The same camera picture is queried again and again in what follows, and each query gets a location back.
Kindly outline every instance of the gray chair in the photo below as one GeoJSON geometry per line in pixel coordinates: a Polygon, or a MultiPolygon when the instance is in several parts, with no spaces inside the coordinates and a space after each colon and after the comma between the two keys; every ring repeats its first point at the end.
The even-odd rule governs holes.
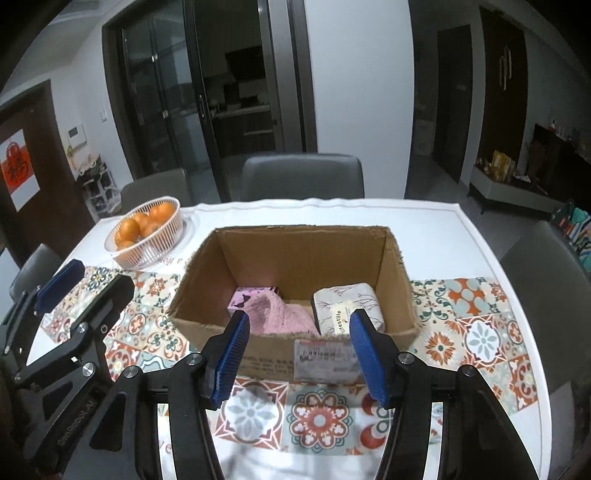
{"type": "Polygon", "coordinates": [[[337,154],[260,155],[242,169],[241,200],[365,197],[358,158],[337,154]]]}
{"type": "Polygon", "coordinates": [[[501,265],[529,321],[553,393],[591,365],[589,275],[547,222],[520,238],[501,265]]]}
{"type": "Polygon", "coordinates": [[[195,205],[189,176],[184,168],[154,173],[127,184],[121,190],[121,213],[125,214],[142,203],[165,195],[178,199],[181,207],[195,205]]]}
{"type": "Polygon", "coordinates": [[[32,292],[39,285],[45,285],[60,268],[61,263],[61,258],[51,248],[46,244],[39,245],[8,289],[12,300],[16,301],[24,291],[32,292]]]}

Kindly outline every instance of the pink fuzzy cloth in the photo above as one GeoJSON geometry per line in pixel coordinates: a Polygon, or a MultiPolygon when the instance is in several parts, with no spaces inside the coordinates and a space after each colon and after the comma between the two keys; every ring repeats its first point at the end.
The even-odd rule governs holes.
{"type": "Polygon", "coordinates": [[[251,333],[311,333],[319,336],[314,320],[301,305],[287,304],[271,291],[262,291],[244,304],[251,333]]]}

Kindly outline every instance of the screw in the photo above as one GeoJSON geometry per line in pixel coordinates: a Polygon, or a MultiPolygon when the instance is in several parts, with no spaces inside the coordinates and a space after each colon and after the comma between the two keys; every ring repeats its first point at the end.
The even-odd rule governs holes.
{"type": "Polygon", "coordinates": [[[92,362],[88,362],[84,365],[82,365],[82,375],[84,377],[92,377],[92,375],[95,373],[95,365],[92,362]]]}
{"type": "Polygon", "coordinates": [[[462,365],[462,373],[467,377],[474,377],[476,375],[476,367],[474,365],[462,365]]]}
{"type": "Polygon", "coordinates": [[[398,360],[404,365],[410,365],[414,362],[414,355],[409,352],[402,352],[398,355],[398,360]]]}
{"type": "Polygon", "coordinates": [[[187,363],[189,365],[198,365],[201,362],[203,362],[203,355],[200,353],[191,353],[191,355],[187,357],[187,363]]]}
{"type": "Polygon", "coordinates": [[[130,365],[125,370],[123,370],[123,376],[125,378],[133,378],[139,373],[139,367],[137,365],[130,365]]]}

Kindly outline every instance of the white table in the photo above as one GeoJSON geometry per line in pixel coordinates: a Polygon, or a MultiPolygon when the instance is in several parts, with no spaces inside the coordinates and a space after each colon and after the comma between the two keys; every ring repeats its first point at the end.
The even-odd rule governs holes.
{"type": "MultiPolygon", "coordinates": [[[[530,454],[538,476],[545,480],[550,467],[550,398],[534,337],[523,309],[498,260],[459,205],[410,200],[263,200],[252,203],[197,205],[183,209],[187,221],[180,243],[159,263],[147,270],[158,273],[184,272],[192,253],[214,228],[246,225],[383,225],[394,233],[410,278],[495,277],[511,304],[524,337],[534,373],[538,401],[511,415],[511,421],[530,454]]],[[[107,234],[118,218],[101,220],[78,244],[73,258],[87,266],[117,268],[103,249],[107,234]]],[[[40,330],[35,337],[29,362],[55,345],[40,330]]],[[[168,426],[159,418],[161,442],[167,440],[168,426]]],[[[249,448],[215,438],[217,454],[229,479],[283,478],[324,480],[372,479],[381,453],[360,456],[293,455],[275,450],[249,448]]],[[[426,478],[437,478],[439,445],[429,448],[426,478]]],[[[170,455],[163,456],[164,472],[174,471],[170,455]]]]}

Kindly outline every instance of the brown door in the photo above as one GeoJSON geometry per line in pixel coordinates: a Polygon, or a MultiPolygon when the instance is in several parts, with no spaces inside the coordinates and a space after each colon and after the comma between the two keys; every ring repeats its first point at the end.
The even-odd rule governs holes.
{"type": "Polygon", "coordinates": [[[472,108],[472,35],[470,25],[437,32],[439,88],[434,158],[460,181],[472,108]]]}
{"type": "Polygon", "coordinates": [[[498,150],[519,160],[527,111],[527,52],[523,31],[480,8],[486,52],[486,93],[478,156],[498,150]]]}
{"type": "MultiPolygon", "coordinates": [[[[92,228],[93,221],[61,146],[49,81],[9,101],[0,111],[3,150],[7,140],[20,138],[20,130],[38,192],[17,211],[10,185],[0,174],[0,226],[14,260],[22,266],[40,243],[66,258],[92,228]]],[[[11,148],[10,158],[16,158],[14,143],[11,148]]],[[[5,161],[7,152],[0,152],[0,158],[5,161]]]]}

